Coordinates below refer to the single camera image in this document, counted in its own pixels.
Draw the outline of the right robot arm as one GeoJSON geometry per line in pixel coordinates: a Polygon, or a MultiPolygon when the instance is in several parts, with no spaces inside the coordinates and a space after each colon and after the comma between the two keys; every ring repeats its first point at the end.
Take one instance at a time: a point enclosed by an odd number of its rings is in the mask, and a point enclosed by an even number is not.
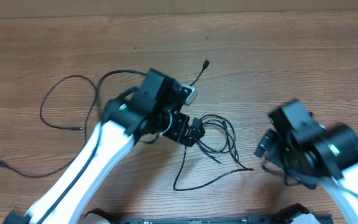
{"type": "Polygon", "coordinates": [[[358,135],[348,125],[325,128],[300,100],[294,99],[268,114],[273,125],[254,154],[283,171],[286,182],[308,189],[321,186],[347,223],[358,223],[358,135]]]}

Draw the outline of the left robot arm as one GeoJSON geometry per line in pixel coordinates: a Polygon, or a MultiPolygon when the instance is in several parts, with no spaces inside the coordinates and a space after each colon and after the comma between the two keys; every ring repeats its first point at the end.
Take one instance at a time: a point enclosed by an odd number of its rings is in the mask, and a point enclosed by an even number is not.
{"type": "Polygon", "coordinates": [[[201,120],[180,111],[196,95],[194,85],[151,68],[140,86],[105,104],[88,142],[53,187],[24,214],[11,211],[4,222],[78,223],[104,179],[142,136],[158,134],[188,147],[204,136],[201,120]]]}

